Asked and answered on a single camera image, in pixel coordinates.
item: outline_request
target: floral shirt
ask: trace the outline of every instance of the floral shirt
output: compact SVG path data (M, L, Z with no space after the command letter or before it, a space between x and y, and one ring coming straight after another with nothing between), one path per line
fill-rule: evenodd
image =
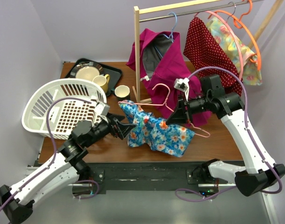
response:
M120 103L128 121L136 125L128 135L128 146L148 144L153 151L182 157L190 144L194 132L180 125L166 125L165 119L155 118L138 105Z
M230 58L230 60L235 65L238 71L241 70L239 55L236 49L236 44L231 36L229 30L226 26L216 17L211 19L206 24L208 30L215 38L216 42L220 45L222 50ZM243 81L246 85L261 85L262 84L262 74L261 71L257 70L257 62L253 63L250 61L252 58L254 61L257 61L257 55L254 55L254 52L245 46L239 38L237 40L240 43L240 49L243 55Z

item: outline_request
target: wooden tabletop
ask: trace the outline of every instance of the wooden tabletop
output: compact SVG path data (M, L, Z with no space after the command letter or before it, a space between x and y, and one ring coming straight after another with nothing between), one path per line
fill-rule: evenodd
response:
M64 78L74 63L64 63L61 78ZM120 68L123 75L118 85L127 85L131 89L131 100L135 101L132 86L135 85L135 72L125 65L125 62L104 63L112 67ZM191 71L194 67L191 63L187 63ZM146 89L141 85L141 99L149 98ZM113 96L107 98L110 106L110 113L124 115L118 105L118 100ZM145 106L143 109L147 112L153 112L156 117L160 117L160 113L151 106ZM212 115L208 120L208 124L202 126L203 129L211 133L211 137L203 138L194 136L188 149L181 158L177 158L162 152L151 151L147 144L140 147L131 148L127 145L126 140L113 138L107 135L89 147L89 154L85 156L85 162L142 162L142 161L208 161L214 158L226 160L242 160L242 156L234 143L230 133L226 127ZM56 140L57 147L62 145L63 140ZM39 163L46 162L53 154L53 146L50 138L45 138Z

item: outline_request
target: magenta hoodie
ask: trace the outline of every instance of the magenta hoodie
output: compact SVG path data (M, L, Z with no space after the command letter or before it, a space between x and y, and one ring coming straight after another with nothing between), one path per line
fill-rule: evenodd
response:
M152 41L160 34L170 35L170 32L155 33L149 29L145 29L140 34L140 78L147 76L144 64L143 53L144 49L152 43ZM149 81L143 80L143 84L146 87L147 93L152 99L154 104L163 104L168 93L168 90L164 86L157 86L155 90L152 88L158 84L163 83L169 86L171 92L167 101L167 105L174 109L177 104L177 96L180 93L179 90L174 89L174 81L176 78L186 78L190 75L190 71L187 68L183 56L181 54L180 34L174 32L174 42L165 52L163 58L155 68L153 75ZM132 45L132 52L128 63L126 64L132 70L135 70L135 44ZM200 81L197 77L192 77L189 82L190 92L189 96L195 98L195 93L201 92ZM157 107L158 111L162 113L164 118L168 118L171 115L171 111L165 106ZM193 115L193 123L195 126L204 125L207 123L207 119L210 117L210 112L204 112Z

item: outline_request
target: blue floral shirt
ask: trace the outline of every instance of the blue floral shirt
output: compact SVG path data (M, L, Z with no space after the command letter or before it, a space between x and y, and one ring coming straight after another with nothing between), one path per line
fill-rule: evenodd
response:
M128 136L128 146L148 144L153 151L182 157L195 132L180 125L166 125L165 119L155 118L153 113L144 112L138 105L120 103L128 121L136 125Z

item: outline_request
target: wooden pole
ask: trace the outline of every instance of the wooden pole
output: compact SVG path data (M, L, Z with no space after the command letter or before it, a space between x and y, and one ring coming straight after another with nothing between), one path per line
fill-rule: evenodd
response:
M153 13L153 12L158 12L162 10L169 10L169 9L174 9L174 8L181 8L181 7L186 7L186 6L195 6L203 3L209 3L209 2L214 2L214 1L220 1L220 0L194 0L194 1L186 1L186 2L181 2L181 3L175 3L175 4L170 4L170 5L165 5L165 6L157 6L157 7L152 7L152 8L144 8L140 10L140 14L144 13Z
M262 24L260 25L260 27L258 28L257 32L254 35L255 41L257 41L260 35L264 32L264 29L267 27L267 25L269 24L269 22L271 21L271 19L279 9L279 7L281 6L282 2L283 0L276 0L276 2L273 4L272 8L269 10L269 13L267 14L264 21L262 22ZM253 42L250 42L248 47L251 49L253 47Z
M134 29L135 29L135 70L136 70L136 101L140 102L140 41L139 41L139 8L134 6Z

